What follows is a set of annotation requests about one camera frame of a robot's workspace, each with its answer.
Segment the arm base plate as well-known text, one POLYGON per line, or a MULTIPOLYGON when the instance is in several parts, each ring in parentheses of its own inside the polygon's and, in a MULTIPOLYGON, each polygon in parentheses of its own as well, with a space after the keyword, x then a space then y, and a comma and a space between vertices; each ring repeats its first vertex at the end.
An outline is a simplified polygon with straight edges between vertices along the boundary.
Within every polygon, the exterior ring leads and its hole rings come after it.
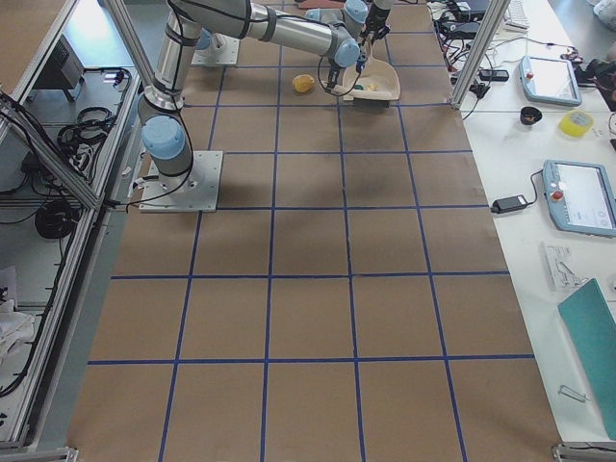
POLYGON ((160 176, 154 162, 151 162, 148 175, 154 175, 155 179, 144 184, 139 203, 140 211, 144 213, 214 212, 218 202, 222 162, 222 151, 195 151, 190 178, 178 190, 176 187, 182 183, 183 176, 177 178, 160 176))
POLYGON ((207 35, 199 40, 192 65, 233 66, 238 62, 240 41, 221 34, 207 35))

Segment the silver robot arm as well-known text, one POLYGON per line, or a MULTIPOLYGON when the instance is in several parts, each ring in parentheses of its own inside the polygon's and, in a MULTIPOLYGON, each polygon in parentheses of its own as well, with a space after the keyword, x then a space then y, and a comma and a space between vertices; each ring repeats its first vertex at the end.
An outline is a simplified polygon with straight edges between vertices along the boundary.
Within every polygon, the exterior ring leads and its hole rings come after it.
POLYGON ((363 1, 309 16, 281 12, 251 1, 182 1, 188 18, 213 33, 271 42, 318 56, 359 50, 357 39, 370 17, 363 1))
POLYGON ((362 1, 304 16, 250 1, 172 1, 169 8, 154 76, 139 102, 141 139, 165 194, 183 193, 198 182, 181 118, 191 64, 233 64, 240 39, 252 38, 324 57, 339 72, 360 59, 358 38, 368 16, 362 1))

